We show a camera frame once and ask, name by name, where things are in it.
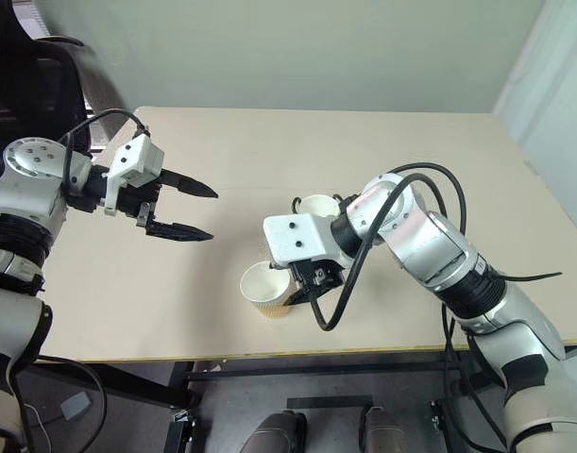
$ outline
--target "beige tabletop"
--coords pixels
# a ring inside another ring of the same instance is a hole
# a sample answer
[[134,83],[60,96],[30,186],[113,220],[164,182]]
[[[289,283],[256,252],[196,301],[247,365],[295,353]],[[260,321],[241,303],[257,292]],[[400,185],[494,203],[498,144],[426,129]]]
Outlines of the beige tabletop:
[[[563,271],[523,284],[577,343],[577,229],[542,179],[487,114],[263,109],[137,110],[164,168],[199,179],[218,199],[161,192],[158,220],[214,234],[204,243],[144,235],[119,213],[68,212],[45,264],[54,322],[43,352],[82,361],[142,361],[319,352],[436,349],[440,304],[400,270],[385,246],[368,256],[345,315],[322,331],[302,305],[262,317],[240,294],[244,270],[268,258],[263,218],[294,196],[357,193],[407,162],[449,167],[467,194],[467,236],[511,275]],[[110,150],[132,134],[125,126]],[[450,185],[436,176],[458,223]],[[320,304],[327,316],[338,297]],[[457,343],[462,344],[459,336]]]

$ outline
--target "white paper cup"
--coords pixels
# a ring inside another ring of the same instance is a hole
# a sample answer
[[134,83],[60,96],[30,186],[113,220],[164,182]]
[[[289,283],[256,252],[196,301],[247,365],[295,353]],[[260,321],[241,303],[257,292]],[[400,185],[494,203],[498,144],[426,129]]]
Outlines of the white paper cup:
[[297,205],[299,214],[314,214],[320,217],[338,215],[341,213],[338,208],[338,201],[327,195],[309,195],[300,200]]
[[284,303],[296,289],[288,269],[269,269],[269,261],[250,266],[240,280],[240,291],[262,314],[280,318],[288,314]]

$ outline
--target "black bracket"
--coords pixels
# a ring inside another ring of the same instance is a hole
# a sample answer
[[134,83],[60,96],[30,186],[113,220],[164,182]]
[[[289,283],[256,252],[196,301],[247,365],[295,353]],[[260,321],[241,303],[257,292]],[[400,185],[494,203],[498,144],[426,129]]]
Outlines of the black bracket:
[[173,416],[168,426],[164,453],[184,453],[187,444],[195,441],[196,419],[187,411],[181,411]]
[[295,261],[290,263],[290,269],[300,289],[288,298],[286,305],[307,303],[310,296],[321,297],[345,282],[343,268],[332,260]]
[[443,434],[443,439],[448,453],[466,453],[469,450],[465,447],[465,443],[450,425],[449,419],[446,418],[443,404],[443,401],[431,401],[431,422],[433,423],[433,427],[435,430],[441,431]]

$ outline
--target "chair backrest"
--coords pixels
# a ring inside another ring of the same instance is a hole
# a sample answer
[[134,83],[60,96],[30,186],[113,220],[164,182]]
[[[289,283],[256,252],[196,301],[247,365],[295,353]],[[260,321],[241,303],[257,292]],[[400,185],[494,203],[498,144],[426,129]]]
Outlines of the chair backrest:
[[[2,153],[14,140],[57,140],[87,112],[76,65],[70,54],[51,42],[32,40],[0,0],[0,175]],[[88,129],[75,135],[75,150],[89,152]]]

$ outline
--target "gray wall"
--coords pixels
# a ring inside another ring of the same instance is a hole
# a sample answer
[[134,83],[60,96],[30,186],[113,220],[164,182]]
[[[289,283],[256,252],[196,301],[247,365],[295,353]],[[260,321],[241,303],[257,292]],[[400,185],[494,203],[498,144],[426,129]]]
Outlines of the gray wall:
[[546,3],[495,113],[577,226],[577,0]]
[[94,107],[489,112],[541,0],[36,0]]

